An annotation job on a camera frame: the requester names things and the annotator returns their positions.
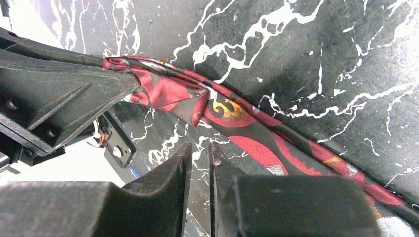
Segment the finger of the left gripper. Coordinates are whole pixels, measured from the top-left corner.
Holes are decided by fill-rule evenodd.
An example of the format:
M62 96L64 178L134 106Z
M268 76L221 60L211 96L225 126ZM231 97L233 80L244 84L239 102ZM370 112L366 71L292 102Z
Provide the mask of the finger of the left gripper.
M0 52L0 131L44 156L139 88L135 76Z
M101 57L72 52L27 38L22 38L4 28L0 29L0 48L15 54L42 60L95 67L102 67L103 64L103 59Z

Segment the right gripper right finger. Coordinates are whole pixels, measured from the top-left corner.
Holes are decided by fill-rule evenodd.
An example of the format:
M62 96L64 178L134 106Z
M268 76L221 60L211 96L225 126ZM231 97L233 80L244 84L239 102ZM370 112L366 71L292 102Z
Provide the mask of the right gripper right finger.
M211 236L378 237L361 187L342 176L247 175L209 145Z

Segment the red patterned tie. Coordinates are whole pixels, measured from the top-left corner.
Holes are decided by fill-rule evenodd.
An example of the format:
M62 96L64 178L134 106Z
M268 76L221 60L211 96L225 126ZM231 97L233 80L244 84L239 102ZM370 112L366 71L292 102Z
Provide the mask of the red patterned tie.
M362 187L373 206L385 206L410 225L419 225L417 207L230 89L196 72L147 57L106 57L102 65L138 79L140 87L126 96L127 102L169 112L192 126L204 122L275 175L347 176Z

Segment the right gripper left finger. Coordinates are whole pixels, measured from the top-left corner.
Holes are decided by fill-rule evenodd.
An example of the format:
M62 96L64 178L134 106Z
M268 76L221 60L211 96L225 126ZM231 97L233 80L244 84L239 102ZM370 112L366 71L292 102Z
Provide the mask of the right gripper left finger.
M123 187L111 182L3 182L3 237L181 237L192 146Z

